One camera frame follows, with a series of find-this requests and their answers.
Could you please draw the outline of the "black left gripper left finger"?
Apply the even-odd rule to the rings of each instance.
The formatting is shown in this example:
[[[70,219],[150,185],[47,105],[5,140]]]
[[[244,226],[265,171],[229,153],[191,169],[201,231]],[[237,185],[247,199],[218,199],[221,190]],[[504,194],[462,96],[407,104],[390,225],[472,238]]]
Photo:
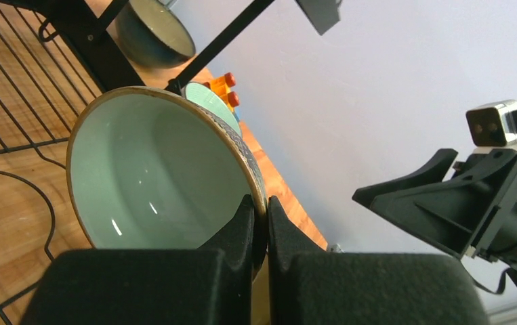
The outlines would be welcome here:
[[[197,249],[66,251],[45,271],[22,324],[249,324],[255,211]]]

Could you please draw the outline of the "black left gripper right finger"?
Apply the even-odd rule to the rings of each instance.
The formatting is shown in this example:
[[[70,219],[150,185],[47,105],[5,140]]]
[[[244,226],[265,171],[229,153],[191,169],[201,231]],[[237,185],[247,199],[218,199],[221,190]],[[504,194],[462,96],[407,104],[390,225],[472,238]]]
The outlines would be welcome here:
[[[435,254],[330,253],[268,205],[273,324],[488,324],[457,260]]]

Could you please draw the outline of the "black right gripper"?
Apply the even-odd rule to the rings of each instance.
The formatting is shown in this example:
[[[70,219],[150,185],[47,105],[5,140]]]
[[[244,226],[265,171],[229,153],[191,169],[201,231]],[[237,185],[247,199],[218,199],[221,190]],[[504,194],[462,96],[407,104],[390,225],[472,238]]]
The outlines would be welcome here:
[[[505,263],[503,277],[517,286],[517,152],[457,155],[439,149],[418,170],[359,188],[352,200],[454,258]]]

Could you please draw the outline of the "pale green ribbed bowl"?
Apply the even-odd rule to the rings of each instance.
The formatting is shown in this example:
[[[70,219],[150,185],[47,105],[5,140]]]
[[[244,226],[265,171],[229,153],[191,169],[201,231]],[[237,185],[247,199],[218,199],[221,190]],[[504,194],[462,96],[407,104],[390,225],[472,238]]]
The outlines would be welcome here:
[[[234,114],[227,105],[210,88],[201,83],[190,82],[184,88],[184,96],[187,100],[205,108],[217,117],[221,118],[227,125],[232,127],[240,136],[242,131]]]

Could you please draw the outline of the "dark blue glazed bowl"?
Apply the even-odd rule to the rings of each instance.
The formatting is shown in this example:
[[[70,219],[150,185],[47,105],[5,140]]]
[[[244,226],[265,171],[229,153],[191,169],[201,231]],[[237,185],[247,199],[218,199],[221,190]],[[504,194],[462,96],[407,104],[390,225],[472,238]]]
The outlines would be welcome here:
[[[145,68],[175,68],[197,52],[186,27],[160,1],[128,1],[115,28],[121,51]]]

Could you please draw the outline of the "black wire dish rack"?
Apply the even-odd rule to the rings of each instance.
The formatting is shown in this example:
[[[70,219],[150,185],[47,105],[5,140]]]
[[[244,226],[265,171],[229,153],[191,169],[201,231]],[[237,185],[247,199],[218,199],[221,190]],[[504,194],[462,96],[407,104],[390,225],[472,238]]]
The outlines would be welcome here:
[[[62,253],[94,248],[70,201],[68,141],[98,96],[121,87],[164,90],[165,78],[136,70],[103,35],[87,63],[31,1],[0,1],[0,324],[21,318],[45,271]],[[268,324],[268,276],[251,278],[250,324]]]

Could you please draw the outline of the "green floral bowl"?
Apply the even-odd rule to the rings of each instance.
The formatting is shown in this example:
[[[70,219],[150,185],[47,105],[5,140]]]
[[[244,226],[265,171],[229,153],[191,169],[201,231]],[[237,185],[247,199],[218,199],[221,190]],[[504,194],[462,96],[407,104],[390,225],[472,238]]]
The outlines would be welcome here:
[[[75,122],[66,178],[94,248],[200,248],[250,196],[262,267],[268,197],[257,160],[239,131],[180,95],[128,86],[98,96]]]

